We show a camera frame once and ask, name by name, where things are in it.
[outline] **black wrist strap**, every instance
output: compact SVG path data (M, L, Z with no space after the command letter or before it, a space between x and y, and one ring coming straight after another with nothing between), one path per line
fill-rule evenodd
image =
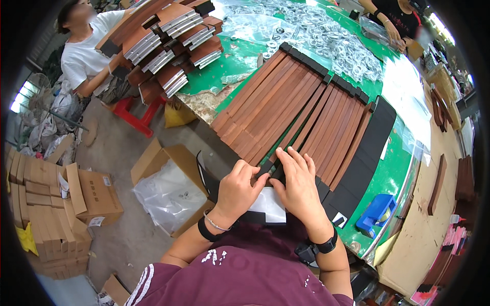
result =
M199 219L199 221L197 222L197 228L199 229L201 235L207 240L209 240L210 242L216 242L222 238L223 234L213 235L208 230L208 228L206 227L206 223L204 221L204 216L201 219Z
M317 247L318 247L318 250L320 251L320 253L324 253L324 254L327 254L327 253L330 253L333 251L333 249L335 249L335 245L337 243L337 230L335 229L335 226L334 226L334 235L332 236L331 239L329 239L326 243L322 243L322 244L317 244Z

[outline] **maroon t-shirt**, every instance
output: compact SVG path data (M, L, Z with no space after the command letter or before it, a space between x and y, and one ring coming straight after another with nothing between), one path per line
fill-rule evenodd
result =
M188 267L150 264L125 306L352 306L351 298L332 295L297 261L288 247L292 236L281 239L284 230L241 226Z

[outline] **window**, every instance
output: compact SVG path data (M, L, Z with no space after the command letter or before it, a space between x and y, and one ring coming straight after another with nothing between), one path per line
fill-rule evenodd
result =
M15 113L20 112L21 104L27 105L29 103L29 99L31 99L32 96L34 96L34 94L37 94L38 92L39 87L29 81L26 81L22 88L19 90L17 96L15 96L14 103L12 103L10 109Z

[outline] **yellow bag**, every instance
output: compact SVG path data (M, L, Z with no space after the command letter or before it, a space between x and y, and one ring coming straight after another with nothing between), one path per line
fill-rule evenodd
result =
M19 236L19 240L21 242L21 246L26 252L33 252L36 256L39 256L36 249L36 243L34 242L34 238L32 237L30 222L27 224L25 230L15 227L17 231L17 236Z
M175 127L187 124L197 117L180 102L167 101L165 103L165 127Z

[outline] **silver bracelet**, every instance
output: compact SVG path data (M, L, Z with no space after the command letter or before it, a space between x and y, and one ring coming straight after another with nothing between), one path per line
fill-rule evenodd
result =
M228 232L229 230L231 230L231 226L230 226L230 228L229 228L229 229L227 229L227 230L226 230L226 229L222 229L222 228L221 228L221 227L219 227L218 225L214 224L214 223L213 223L213 221L211 221L211 219L210 219L210 218L208 218L207 214L208 214L210 211L212 211L212 210L213 210L213 209L206 209L206 210L204 211L204 213L203 213L203 214L204 214L204 218L205 218L206 220L208 220L208 221L209 221L209 223L211 224L211 226L212 226L212 227L214 227L214 228L215 228L215 229L217 229L217 230L220 230L220 231L225 231L225 232Z

